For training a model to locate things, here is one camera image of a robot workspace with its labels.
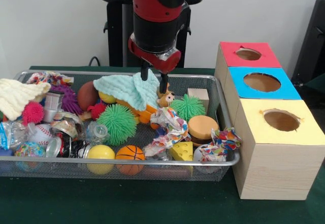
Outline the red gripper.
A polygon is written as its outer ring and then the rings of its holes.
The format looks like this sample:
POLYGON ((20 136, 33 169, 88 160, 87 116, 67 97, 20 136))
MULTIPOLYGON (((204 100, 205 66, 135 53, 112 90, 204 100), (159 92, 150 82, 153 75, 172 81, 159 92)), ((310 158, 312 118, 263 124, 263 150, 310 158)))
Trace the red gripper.
POLYGON ((181 59, 181 52, 173 46, 165 53, 151 53, 139 48, 135 42, 134 34, 131 34, 128 40, 128 48, 135 56, 145 60, 148 63, 141 64, 141 79, 146 81, 148 79, 148 70, 152 65, 156 70, 161 72, 161 81, 159 84, 159 92, 166 93, 168 85, 168 73, 170 73, 181 59))

